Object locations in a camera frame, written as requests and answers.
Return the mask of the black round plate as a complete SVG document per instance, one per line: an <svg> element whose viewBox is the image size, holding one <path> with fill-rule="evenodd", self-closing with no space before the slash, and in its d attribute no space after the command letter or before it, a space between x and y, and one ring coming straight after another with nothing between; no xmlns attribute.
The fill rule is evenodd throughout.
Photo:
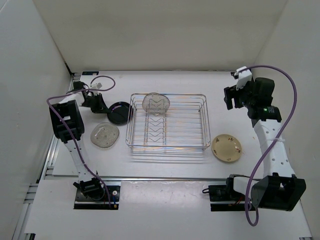
<svg viewBox="0 0 320 240"><path fill-rule="evenodd" d="M119 101L109 107L108 120L118 126L129 123L133 116L133 107L125 101Z"/></svg>

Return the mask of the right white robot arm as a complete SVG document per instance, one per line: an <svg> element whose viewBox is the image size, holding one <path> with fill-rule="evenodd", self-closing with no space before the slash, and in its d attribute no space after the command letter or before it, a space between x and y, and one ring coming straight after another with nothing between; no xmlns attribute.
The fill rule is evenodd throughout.
<svg viewBox="0 0 320 240"><path fill-rule="evenodd" d="M233 174L226 181L224 193L230 200L236 200L249 192L248 199L255 209L292 211L307 186L304 179L296 177L289 163L280 133L281 113L272 105L274 88L271 79L245 77L224 89L227 109L247 108L263 156L261 180L253 180L248 187L249 177Z"/></svg>

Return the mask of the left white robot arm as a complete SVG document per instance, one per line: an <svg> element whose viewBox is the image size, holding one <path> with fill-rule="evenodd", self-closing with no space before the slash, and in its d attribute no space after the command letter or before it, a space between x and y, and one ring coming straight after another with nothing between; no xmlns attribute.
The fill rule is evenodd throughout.
<svg viewBox="0 0 320 240"><path fill-rule="evenodd" d="M87 99L89 87L78 81L73 83L73 90L65 95L53 96L46 100L49 107L52 129L55 137L65 145L75 165L78 181L73 185L85 196L94 201L111 201L105 182L89 166L82 135L84 122L79 111Z"/></svg>

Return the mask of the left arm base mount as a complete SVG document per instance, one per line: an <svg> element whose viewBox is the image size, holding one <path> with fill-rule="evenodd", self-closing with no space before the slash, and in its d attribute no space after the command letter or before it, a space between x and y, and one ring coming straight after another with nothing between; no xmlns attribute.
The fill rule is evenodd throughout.
<svg viewBox="0 0 320 240"><path fill-rule="evenodd" d="M120 185L108 185L107 189L110 195L105 193L105 188L102 187L95 196L84 195L81 192L78 183L74 182L73 185L77 188L73 208L75 210L118 210L121 195Z"/></svg>

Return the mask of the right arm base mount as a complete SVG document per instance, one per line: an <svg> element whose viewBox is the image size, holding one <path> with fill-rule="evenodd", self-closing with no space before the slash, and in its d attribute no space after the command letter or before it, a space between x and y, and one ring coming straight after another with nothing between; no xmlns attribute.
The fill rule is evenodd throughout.
<svg viewBox="0 0 320 240"><path fill-rule="evenodd" d="M202 193L209 196L211 212L245 211L245 195L226 185L209 185Z"/></svg>

